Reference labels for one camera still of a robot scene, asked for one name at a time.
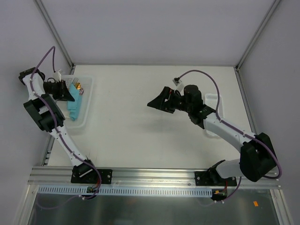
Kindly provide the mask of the blue paper napkin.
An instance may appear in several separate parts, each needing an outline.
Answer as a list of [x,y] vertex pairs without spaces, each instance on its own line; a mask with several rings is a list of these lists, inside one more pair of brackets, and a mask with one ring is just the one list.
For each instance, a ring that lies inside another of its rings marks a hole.
[[69,92],[74,101],[67,101],[67,110],[70,113],[78,113],[82,102],[82,95],[80,94],[80,90],[77,89],[73,84],[70,84]]

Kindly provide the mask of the gold spoon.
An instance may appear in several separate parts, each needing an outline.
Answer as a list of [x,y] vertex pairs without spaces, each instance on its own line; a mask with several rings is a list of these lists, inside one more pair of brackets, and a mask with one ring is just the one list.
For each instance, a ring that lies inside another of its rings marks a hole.
[[76,83],[75,87],[77,90],[80,90],[82,88],[82,86],[79,82]]

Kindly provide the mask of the silver fork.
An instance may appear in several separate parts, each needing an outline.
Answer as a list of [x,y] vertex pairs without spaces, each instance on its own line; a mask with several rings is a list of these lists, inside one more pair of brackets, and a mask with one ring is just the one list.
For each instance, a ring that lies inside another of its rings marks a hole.
[[73,80],[72,80],[72,84],[74,85],[74,86],[76,86],[76,84],[78,83],[78,78],[77,77],[75,77]]

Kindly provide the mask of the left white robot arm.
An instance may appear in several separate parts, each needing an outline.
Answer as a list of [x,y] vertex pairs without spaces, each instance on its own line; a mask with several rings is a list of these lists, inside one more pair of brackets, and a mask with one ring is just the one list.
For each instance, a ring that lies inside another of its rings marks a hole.
[[20,82],[27,87],[29,100],[25,110],[40,130],[48,132],[64,149],[72,164],[72,183],[100,184],[101,176],[92,161],[84,156],[64,126],[65,116],[55,100],[74,100],[64,80],[49,82],[45,74],[32,67],[19,74]]

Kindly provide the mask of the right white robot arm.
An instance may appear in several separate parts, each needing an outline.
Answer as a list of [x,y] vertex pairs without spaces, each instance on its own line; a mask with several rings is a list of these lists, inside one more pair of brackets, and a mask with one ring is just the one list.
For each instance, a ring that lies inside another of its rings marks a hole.
[[203,102],[202,94],[196,85],[187,85],[183,94],[170,87],[164,87],[147,106],[167,113],[174,113],[176,110],[186,112],[193,124],[215,133],[240,153],[239,159],[221,160],[211,166],[200,176],[200,181],[218,186],[228,178],[244,176],[252,182],[257,182],[277,165],[268,135],[247,134],[232,128],[228,122],[217,117],[216,110]]

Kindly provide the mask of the rolled blue napkin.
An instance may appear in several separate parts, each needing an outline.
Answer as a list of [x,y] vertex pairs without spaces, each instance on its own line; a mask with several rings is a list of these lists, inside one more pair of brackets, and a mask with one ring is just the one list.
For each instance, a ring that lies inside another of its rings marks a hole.
[[80,108],[69,110],[69,117],[70,117],[70,119],[72,121],[76,121],[78,119],[79,112],[80,112]]

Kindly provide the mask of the right white plastic tray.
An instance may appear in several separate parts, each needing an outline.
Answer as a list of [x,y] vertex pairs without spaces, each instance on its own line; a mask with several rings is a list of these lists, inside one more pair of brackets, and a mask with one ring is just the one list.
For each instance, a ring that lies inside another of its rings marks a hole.
[[[223,110],[223,100],[222,97],[220,96],[220,101],[219,101],[219,105],[218,105],[218,114],[219,116],[222,118],[224,116],[224,110]],[[211,93],[206,93],[204,95],[204,103],[209,106],[210,108],[216,109],[217,107],[217,103],[218,103],[218,95],[217,94],[211,94]],[[215,139],[220,139],[220,137],[208,130],[205,130],[205,133],[208,137],[210,138],[215,138]]]

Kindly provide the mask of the left white plastic basket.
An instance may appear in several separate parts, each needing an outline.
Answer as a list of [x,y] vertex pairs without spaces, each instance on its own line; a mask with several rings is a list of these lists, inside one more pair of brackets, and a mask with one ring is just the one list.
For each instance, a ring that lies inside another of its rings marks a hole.
[[80,76],[80,75],[79,76],[62,75],[61,78],[66,82],[67,87],[69,87],[70,84],[72,83],[72,80],[75,77],[79,79],[78,83],[80,83],[82,88],[84,88],[84,94],[82,95],[82,103],[81,103],[78,119],[76,121],[72,121],[69,118],[69,111],[67,110],[66,101],[57,101],[57,105],[61,109],[61,111],[63,112],[66,118],[66,120],[64,121],[66,128],[69,130],[77,131],[84,128],[86,125],[92,94],[93,94],[94,80],[91,76]]

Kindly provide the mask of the right aluminium frame post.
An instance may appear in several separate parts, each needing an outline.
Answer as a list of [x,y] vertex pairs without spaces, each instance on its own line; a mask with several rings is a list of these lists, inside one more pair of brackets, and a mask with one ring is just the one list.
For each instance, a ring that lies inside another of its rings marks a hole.
[[243,55],[241,56],[240,60],[238,61],[237,65],[235,66],[236,71],[240,71],[242,65],[250,55],[252,49],[254,48],[256,42],[258,41],[259,37],[263,33],[265,27],[271,20],[272,16],[274,15],[275,11],[277,10],[281,0],[273,0],[271,6],[267,10],[265,16],[263,17],[262,21],[260,22],[258,28],[256,29],[254,35],[252,36],[250,42],[248,43]]

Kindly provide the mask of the aluminium frame post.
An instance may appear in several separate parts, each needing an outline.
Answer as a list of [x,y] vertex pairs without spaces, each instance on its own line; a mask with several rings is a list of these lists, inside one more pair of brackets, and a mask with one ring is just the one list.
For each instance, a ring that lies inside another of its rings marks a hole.
[[271,6],[267,10],[265,16],[263,17],[262,21],[260,22],[258,28],[256,29],[254,35],[252,36],[250,42],[248,43],[243,55],[241,56],[240,60],[238,61],[237,65],[235,66],[236,71],[240,71],[242,65],[250,55],[252,49],[254,48],[256,42],[258,41],[259,37],[263,33],[265,27],[271,20],[272,16],[274,15],[275,11],[277,10],[281,0],[273,0]]
[[74,67],[74,63],[65,47],[43,1],[42,0],[33,0],[33,2],[35,3],[38,11],[40,12],[40,14],[41,14],[45,24],[47,25],[52,37],[54,38],[58,48],[62,52],[64,59],[66,60],[67,64],[70,66],[70,68],[72,69]]

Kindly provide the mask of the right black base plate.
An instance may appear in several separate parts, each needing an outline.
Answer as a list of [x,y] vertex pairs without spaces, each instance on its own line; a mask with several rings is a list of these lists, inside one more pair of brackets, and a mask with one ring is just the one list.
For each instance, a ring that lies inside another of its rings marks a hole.
[[221,178],[217,172],[211,171],[195,171],[195,184],[196,186],[237,186],[235,177]]

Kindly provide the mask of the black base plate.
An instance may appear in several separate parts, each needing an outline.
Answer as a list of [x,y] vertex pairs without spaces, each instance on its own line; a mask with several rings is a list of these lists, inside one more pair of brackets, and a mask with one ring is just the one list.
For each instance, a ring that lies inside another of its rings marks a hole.
[[[111,184],[113,171],[111,169],[98,169],[101,184]],[[72,170],[71,183],[74,184],[97,184],[99,175],[95,170],[88,168],[87,171],[79,172],[76,168]]]
[[196,186],[237,186],[235,177],[221,178],[217,172],[211,171],[195,171],[195,184]]

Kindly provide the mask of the left aluminium frame post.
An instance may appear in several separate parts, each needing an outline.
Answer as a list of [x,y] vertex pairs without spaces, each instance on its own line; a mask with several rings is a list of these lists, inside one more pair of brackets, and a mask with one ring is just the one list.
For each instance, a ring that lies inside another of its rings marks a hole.
[[64,59],[66,60],[67,64],[70,66],[70,68],[72,69],[74,67],[74,63],[65,47],[43,1],[42,0],[33,0],[33,2],[35,3],[38,11],[40,12],[40,14],[41,14],[45,24],[47,25],[52,37],[54,38],[58,48],[62,52]]

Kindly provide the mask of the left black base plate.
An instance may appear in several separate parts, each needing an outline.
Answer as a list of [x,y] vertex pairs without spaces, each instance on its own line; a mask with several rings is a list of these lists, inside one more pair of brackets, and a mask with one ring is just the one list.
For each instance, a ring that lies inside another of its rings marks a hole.
[[[111,184],[113,171],[111,169],[98,169],[101,184]],[[79,172],[76,168],[72,170],[71,183],[74,184],[97,184],[99,175],[95,170],[88,168],[87,171]]]

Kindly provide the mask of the aluminium mounting rail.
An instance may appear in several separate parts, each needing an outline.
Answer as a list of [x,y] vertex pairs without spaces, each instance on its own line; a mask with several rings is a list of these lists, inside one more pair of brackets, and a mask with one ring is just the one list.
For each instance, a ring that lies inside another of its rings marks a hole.
[[[203,188],[196,186],[196,169],[111,168],[116,187]],[[35,166],[30,172],[31,185],[70,185],[72,167]]]

